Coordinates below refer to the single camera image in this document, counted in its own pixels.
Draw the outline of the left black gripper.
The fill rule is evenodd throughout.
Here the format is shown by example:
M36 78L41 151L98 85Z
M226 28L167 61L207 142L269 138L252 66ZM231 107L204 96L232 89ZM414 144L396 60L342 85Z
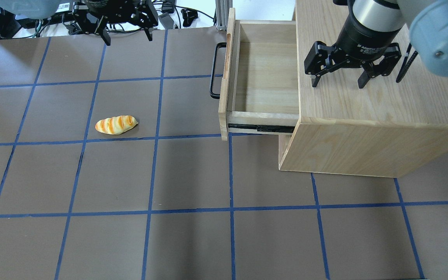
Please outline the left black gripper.
M80 27L92 27L92 33L111 46L107 24L130 23L139 26L148 41L158 26L158 14L151 0L78 0L72 4L73 19Z

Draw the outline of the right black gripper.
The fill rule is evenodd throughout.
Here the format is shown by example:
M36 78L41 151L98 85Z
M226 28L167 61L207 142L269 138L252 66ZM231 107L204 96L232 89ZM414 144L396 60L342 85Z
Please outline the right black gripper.
M304 59L304 73L311 76L312 87L321 77L340 68L362 68L357 83L363 89L370 79L391 74L402 54L393 39L400 27L368 27L361 23L354 11L347 16L341 33L333 46L315 41Z

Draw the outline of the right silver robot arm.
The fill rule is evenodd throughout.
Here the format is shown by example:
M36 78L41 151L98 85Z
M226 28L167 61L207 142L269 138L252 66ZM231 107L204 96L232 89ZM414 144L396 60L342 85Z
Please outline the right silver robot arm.
M348 16L337 41L313 43L304 72L316 87L341 68L362 68L362 89L373 78L391 74L400 59L401 82L417 56L434 75L448 77L448 0L335 0Z

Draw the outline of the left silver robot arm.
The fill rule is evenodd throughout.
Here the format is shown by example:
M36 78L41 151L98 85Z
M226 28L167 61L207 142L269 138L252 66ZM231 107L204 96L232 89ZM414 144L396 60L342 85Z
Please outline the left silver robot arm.
M59 9L62 0L0 0L0 7L13 14L45 19ZM73 19L85 34L95 34L107 46L111 38L108 24L129 23L143 30L149 41L158 26L158 14L151 0L77 0L70 5Z

